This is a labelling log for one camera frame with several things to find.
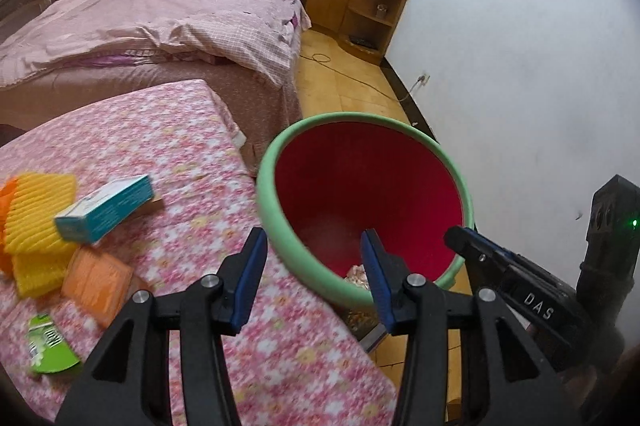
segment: green bucket rim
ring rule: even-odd
[[[463,222],[467,228],[474,227],[474,209],[464,178],[442,147],[428,135],[395,119],[358,112],[327,113],[302,119],[281,132],[262,158],[257,179],[258,215],[271,246],[290,272],[325,300],[345,308],[370,310],[374,304],[369,291],[340,278],[306,249],[282,211],[275,185],[275,166],[284,148],[294,138],[313,127],[344,121],[381,125],[398,130],[422,143],[440,159],[453,178],[462,205]],[[464,262],[462,257],[456,255],[447,270],[436,280],[436,285],[450,289]]]

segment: white wall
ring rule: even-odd
[[[431,74],[414,98],[479,231],[575,284],[594,191],[640,185],[640,0],[409,0],[387,57],[407,86]],[[632,343],[639,315],[636,285]]]

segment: orange sponge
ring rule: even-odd
[[[17,184],[18,180],[14,177],[0,189],[0,271],[7,276],[13,276],[14,266],[11,262],[11,257],[4,252],[4,224],[6,216],[9,214],[11,200],[14,198]]]

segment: pink bedsheet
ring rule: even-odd
[[[109,180],[148,173],[166,210],[121,224],[100,246],[129,260],[157,295],[181,291],[239,251],[259,225],[254,183],[232,143],[238,127],[201,80],[149,88],[65,114],[0,149],[0,181],[20,171],[73,173],[78,196]],[[95,321],[66,301],[50,308],[86,359],[100,337]],[[29,405],[53,418],[67,387],[26,375],[32,300],[0,279],[0,362]],[[385,425],[392,383],[328,305],[270,251],[251,320],[224,340],[242,424]],[[172,336],[174,424],[185,424],[179,341]]]
[[[0,44],[0,88],[77,59],[178,53],[228,58],[279,88],[297,11],[297,0],[59,0]]]

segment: floral bedsheet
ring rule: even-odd
[[[100,247],[133,265],[156,295],[215,273],[259,225],[254,183],[233,138],[224,103],[201,80],[111,98],[60,116],[0,149],[0,181],[21,171],[73,173],[78,196],[110,180],[150,174],[165,210],[119,225]],[[100,338],[96,322],[70,301],[48,309],[82,358]],[[54,418],[68,386],[28,376],[25,339],[36,313],[0,278],[0,362],[27,403]],[[225,338],[242,424],[385,425],[393,384],[374,366],[331,308],[269,252],[249,323]],[[186,423],[179,339],[170,342],[174,424]]]

